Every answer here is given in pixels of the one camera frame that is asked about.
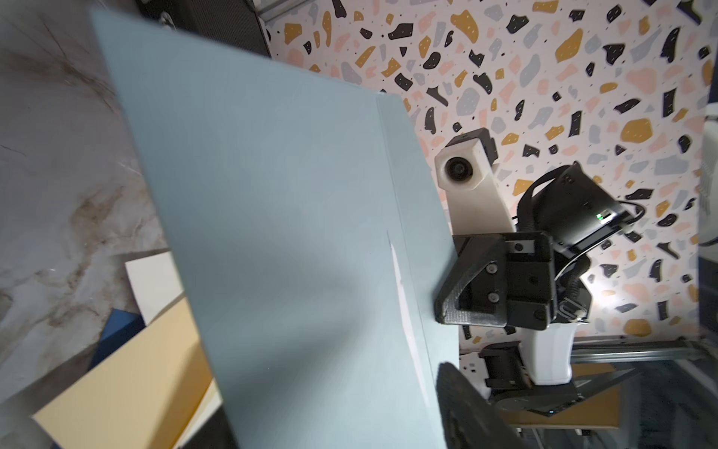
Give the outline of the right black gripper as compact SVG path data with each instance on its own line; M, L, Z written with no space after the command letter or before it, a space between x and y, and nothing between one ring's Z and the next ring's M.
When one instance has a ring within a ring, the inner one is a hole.
M557 315L555 252L543 232L454 237L457 259L435 299L443 325L545 330Z

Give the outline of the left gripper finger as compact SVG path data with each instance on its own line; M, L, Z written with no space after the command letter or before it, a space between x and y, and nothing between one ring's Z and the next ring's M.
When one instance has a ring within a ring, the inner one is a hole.
M448 448L524 448L516 432L451 363L439 365L436 391Z

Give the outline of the light teal envelope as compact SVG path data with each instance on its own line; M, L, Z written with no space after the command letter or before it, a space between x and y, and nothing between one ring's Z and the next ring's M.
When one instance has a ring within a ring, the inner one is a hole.
M241 448L441 448L455 260L399 97L92 22Z

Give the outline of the yellow envelope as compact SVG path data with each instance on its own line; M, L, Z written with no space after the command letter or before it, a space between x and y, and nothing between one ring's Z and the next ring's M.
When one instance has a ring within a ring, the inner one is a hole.
M175 448L212 379L182 299L33 419L62 448Z

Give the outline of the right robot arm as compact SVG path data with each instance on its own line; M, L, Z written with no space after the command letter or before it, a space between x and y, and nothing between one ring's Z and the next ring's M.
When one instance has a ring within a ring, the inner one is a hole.
M521 331L480 352L493 406L551 417L634 377L632 369L575 377L571 351L591 309L582 280L590 251L637 220L571 164L530 185L514 232L455 237L458 258L435 300L439 323Z

